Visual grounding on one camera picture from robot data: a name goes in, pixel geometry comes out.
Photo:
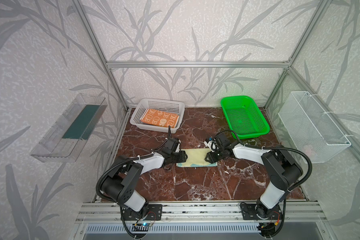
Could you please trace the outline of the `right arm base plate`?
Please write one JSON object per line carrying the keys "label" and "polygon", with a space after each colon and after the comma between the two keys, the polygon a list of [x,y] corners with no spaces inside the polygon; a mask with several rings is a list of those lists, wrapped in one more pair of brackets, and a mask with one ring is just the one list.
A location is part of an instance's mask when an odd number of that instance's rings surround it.
{"label": "right arm base plate", "polygon": [[282,215],[282,210],[278,205],[269,210],[262,205],[242,202],[240,203],[240,209],[243,220],[280,220]]}

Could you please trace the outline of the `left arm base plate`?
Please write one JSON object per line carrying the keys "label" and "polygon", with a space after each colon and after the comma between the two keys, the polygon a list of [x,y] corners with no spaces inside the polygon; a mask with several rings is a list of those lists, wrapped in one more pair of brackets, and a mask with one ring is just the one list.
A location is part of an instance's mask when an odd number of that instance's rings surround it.
{"label": "left arm base plate", "polygon": [[126,221],[132,220],[147,220],[147,221],[159,221],[162,218],[163,205],[161,204],[145,204],[143,208],[136,212],[131,208],[122,208],[121,214]]}

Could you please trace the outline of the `cream orange patterned towel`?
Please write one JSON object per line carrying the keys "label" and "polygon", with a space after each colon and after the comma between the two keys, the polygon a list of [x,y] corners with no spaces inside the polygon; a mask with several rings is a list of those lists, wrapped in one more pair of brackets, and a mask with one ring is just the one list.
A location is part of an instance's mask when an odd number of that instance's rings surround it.
{"label": "cream orange patterned towel", "polygon": [[179,118],[179,114],[154,109],[146,109],[140,120],[141,122],[148,125],[165,128],[168,128],[168,126],[170,126],[173,129],[176,127]]}

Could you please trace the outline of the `light blue towel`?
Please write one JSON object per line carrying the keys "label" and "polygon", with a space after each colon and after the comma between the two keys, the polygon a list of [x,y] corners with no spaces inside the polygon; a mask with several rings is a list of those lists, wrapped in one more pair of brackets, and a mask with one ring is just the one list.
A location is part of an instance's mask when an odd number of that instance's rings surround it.
{"label": "light blue towel", "polygon": [[205,161],[207,153],[211,150],[208,148],[204,149],[184,149],[188,158],[184,163],[177,163],[176,166],[179,168],[201,168],[201,167],[216,167],[218,164],[211,164]]}

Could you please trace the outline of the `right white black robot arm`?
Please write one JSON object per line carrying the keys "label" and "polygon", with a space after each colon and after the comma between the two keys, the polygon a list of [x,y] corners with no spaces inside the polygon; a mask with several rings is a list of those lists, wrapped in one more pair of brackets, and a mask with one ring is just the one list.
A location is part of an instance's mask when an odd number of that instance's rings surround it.
{"label": "right white black robot arm", "polygon": [[265,167],[270,183],[253,208],[243,208],[243,212],[257,215],[264,220],[268,219],[279,203],[287,198],[288,193],[298,186],[298,179],[303,175],[302,167],[291,153],[307,158],[303,152],[283,146],[258,147],[241,140],[232,142],[223,131],[215,137],[205,139],[204,144],[211,150],[205,157],[205,161],[210,164],[226,158],[236,158]]}

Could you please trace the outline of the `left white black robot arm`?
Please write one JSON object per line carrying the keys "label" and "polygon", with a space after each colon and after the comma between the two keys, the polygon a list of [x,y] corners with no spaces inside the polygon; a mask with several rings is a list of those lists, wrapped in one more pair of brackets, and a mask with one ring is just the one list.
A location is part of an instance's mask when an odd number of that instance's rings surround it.
{"label": "left white black robot arm", "polygon": [[178,138],[167,138],[156,151],[141,157],[118,156],[96,184],[96,193],[102,199],[144,217],[148,213],[148,201],[136,191],[140,176],[170,164],[184,163],[188,156],[181,150]]}

